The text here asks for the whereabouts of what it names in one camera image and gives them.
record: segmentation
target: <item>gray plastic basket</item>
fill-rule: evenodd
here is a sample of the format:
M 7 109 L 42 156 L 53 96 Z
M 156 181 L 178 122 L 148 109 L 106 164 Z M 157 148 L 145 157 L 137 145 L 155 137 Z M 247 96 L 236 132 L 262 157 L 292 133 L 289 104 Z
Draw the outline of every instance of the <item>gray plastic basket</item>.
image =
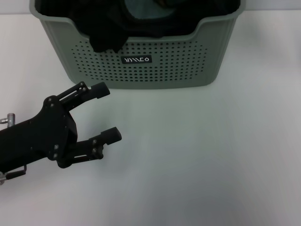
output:
M 40 1 L 31 0 L 30 11 L 41 20 L 71 81 L 84 81 L 88 86 L 104 81 L 109 88 L 118 89 L 210 84 L 221 67 L 235 21 L 246 5 L 246 0 L 241 0 L 232 14 L 204 18 L 189 35 L 130 37 L 118 53 L 95 53 L 89 37 L 80 33 L 72 20 L 40 14 Z

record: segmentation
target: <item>black cloth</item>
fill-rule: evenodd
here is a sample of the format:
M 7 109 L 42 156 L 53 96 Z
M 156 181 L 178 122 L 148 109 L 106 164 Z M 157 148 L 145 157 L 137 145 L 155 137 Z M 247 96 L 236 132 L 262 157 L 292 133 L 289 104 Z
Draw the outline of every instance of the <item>black cloth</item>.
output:
M 136 19 L 124 0 L 42 0 L 40 13 L 68 17 L 78 30 L 90 37 L 95 52 L 118 52 L 128 37 L 187 35 L 201 19 L 233 13 L 240 0 L 154 0 L 162 7 L 175 7 L 164 18 Z

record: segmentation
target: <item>metal clamp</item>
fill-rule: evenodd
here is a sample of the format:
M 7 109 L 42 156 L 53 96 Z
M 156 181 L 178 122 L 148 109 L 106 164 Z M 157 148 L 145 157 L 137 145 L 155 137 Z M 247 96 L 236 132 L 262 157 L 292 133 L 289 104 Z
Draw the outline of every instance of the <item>metal clamp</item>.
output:
M 0 186 L 2 184 L 4 184 L 4 182 L 6 180 L 11 180 L 11 179 L 14 179 L 14 178 L 17 178 L 17 177 L 25 175 L 26 171 L 27 171 L 27 166 L 25 165 L 24 168 L 23 168 L 23 170 L 11 172 L 11 173 L 5 173 L 5 174 L 2 173 L 2 172 L 0 172 Z
M 0 124 L 8 124 L 8 127 L 15 125 L 16 116 L 14 113 L 9 113 L 7 118 L 0 119 Z
M 16 116 L 14 113 L 9 113 L 7 118 L 0 119 L 0 124 L 8 124 L 8 127 L 14 126 L 16 121 Z M 0 186 L 6 181 L 6 175 L 0 172 Z

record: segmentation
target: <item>dark fabric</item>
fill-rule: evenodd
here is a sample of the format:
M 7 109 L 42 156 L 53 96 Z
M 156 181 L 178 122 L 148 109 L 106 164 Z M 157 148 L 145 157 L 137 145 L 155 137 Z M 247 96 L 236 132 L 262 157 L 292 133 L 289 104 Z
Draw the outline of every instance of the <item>dark fabric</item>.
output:
M 124 0 L 43 0 L 40 13 L 72 19 L 79 31 L 90 36 L 95 52 L 118 52 L 130 36 L 187 35 L 201 19 L 233 13 L 240 5 L 240 0 L 154 1 L 162 7 L 174 7 L 175 12 L 159 19 L 136 19 Z
M 124 0 L 127 11 L 136 19 L 159 19 L 170 16 L 175 8 L 161 7 L 154 0 Z

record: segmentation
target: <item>white table surface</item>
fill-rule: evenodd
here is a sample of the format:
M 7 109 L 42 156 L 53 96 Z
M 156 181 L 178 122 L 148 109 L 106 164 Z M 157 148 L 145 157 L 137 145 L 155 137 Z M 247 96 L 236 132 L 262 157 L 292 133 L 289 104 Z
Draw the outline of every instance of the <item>white table surface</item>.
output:
M 38 19 L 0 16 L 0 117 L 72 85 Z M 209 86 L 112 89 L 71 114 L 79 140 L 117 126 L 122 141 L 28 165 L 0 187 L 1 225 L 301 225 L 301 11 L 243 13 Z

